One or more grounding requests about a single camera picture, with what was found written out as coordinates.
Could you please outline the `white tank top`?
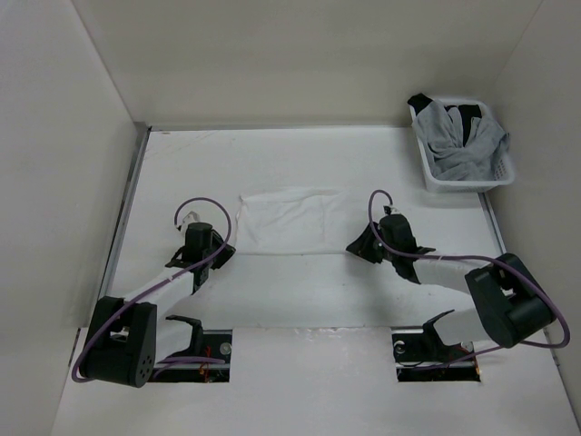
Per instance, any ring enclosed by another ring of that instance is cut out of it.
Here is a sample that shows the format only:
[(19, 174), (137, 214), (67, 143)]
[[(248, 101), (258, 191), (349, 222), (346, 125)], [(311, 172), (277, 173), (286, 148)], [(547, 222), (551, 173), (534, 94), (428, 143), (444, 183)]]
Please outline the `white tank top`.
[(241, 198), (235, 247), (249, 255), (338, 254), (367, 225), (350, 191), (292, 187)]

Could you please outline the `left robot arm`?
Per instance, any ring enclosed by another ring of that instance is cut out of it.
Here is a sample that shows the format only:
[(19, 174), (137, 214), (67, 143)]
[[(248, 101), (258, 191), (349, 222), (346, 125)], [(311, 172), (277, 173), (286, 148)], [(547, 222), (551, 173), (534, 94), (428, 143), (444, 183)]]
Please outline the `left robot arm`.
[(174, 309), (234, 253), (210, 224), (188, 224), (183, 246), (158, 277), (124, 297), (97, 302), (77, 379), (134, 388), (157, 381), (227, 381), (231, 332), (206, 331), (200, 320)]

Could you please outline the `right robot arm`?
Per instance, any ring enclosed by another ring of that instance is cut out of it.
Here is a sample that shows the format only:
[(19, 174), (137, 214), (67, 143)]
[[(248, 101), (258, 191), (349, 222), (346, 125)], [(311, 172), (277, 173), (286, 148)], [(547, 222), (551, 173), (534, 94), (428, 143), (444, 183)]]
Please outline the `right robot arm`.
[(557, 309), (518, 256), (446, 255), (417, 243), (408, 219), (391, 208), (368, 223), (346, 251), (369, 263), (387, 261), (415, 284), (437, 285), (471, 297), (484, 337), (505, 349), (557, 320)]

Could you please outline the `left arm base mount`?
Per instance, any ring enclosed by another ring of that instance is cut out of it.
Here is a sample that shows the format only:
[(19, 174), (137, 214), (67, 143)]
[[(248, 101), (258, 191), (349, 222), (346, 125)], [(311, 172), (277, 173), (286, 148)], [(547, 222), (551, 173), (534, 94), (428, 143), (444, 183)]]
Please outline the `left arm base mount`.
[(228, 382), (232, 344), (232, 330), (206, 330), (200, 320), (167, 316), (157, 326), (149, 382)]

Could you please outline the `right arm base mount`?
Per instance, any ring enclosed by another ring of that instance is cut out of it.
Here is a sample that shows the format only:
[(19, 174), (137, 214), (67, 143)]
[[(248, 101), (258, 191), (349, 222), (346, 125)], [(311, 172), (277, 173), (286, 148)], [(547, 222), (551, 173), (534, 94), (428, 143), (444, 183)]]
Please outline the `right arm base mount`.
[(435, 323), (452, 313), (443, 312), (421, 326), (395, 328), (391, 333), (396, 376), (399, 382), (480, 382), (475, 357), (451, 363), (474, 351), (473, 344), (446, 345)]

